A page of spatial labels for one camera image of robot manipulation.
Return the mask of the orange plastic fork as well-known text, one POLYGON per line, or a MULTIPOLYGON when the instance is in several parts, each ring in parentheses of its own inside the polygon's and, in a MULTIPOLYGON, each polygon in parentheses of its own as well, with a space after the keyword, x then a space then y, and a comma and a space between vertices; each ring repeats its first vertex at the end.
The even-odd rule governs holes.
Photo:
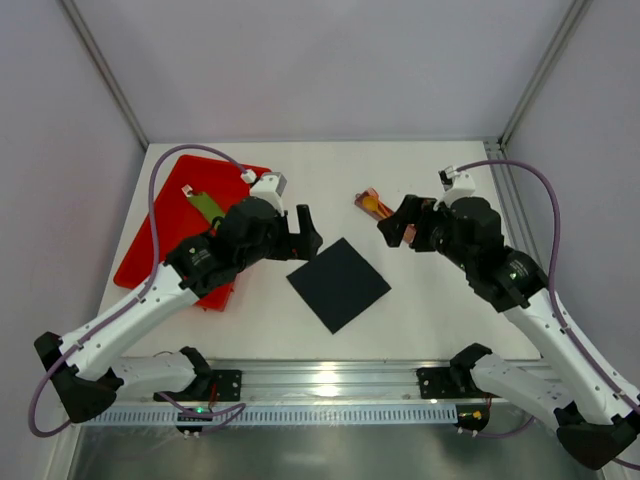
POLYGON ((379 199, 375 199, 375 212, 381 218, 389 218, 393 211, 386 207, 379 199))

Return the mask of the yellow plastic spoon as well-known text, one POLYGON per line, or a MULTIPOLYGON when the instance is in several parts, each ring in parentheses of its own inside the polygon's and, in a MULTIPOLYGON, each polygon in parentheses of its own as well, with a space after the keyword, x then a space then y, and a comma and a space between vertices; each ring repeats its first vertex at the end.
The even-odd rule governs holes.
POLYGON ((362 200, 362 204, 363 206, 370 212, 378 215, 375 212, 375 199, 378 199, 377 197, 374 196, 366 196, 363 200, 362 200))

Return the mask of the black paper napkin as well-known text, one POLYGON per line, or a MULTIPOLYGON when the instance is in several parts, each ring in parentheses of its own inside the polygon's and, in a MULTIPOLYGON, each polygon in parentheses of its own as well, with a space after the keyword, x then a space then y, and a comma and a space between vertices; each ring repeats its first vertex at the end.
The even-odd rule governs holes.
POLYGON ((331 334, 391 291, 389 283, 345 238, 293 271, 287 280, 331 334))

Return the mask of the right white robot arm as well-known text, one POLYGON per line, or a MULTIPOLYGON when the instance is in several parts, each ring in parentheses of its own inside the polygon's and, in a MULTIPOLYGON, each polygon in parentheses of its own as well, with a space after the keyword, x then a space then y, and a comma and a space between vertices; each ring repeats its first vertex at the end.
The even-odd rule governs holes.
POLYGON ((564 449, 583 466, 599 470, 639 437, 639 391, 621 381, 606 385, 575 339, 580 334, 549 290, 542 268, 506 245, 501 217, 489 202, 466 197, 449 206, 408 195, 398 210, 379 221, 388 246, 397 248, 413 227, 410 244, 437 252, 465 274, 482 300, 503 314, 538 349, 559 378, 557 385, 511 367, 491 349, 474 343, 450 361, 455 377, 502 397, 553 430, 564 449))

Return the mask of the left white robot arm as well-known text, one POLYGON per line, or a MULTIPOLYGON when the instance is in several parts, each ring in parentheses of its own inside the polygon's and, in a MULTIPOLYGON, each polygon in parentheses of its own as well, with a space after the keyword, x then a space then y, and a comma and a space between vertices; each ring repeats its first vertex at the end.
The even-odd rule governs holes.
POLYGON ((197 400, 214 373, 192 347, 171 355, 126 362, 121 355, 176 312, 196 304, 236 276, 267 260, 316 257, 322 238, 306 205, 296 208, 299 230, 289 230, 286 214, 248 196, 211 229, 184 238, 151 274, 119 303, 63 336, 46 332, 34 347, 47 379, 73 423, 106 411, 117 399, 146 396, 197 400))

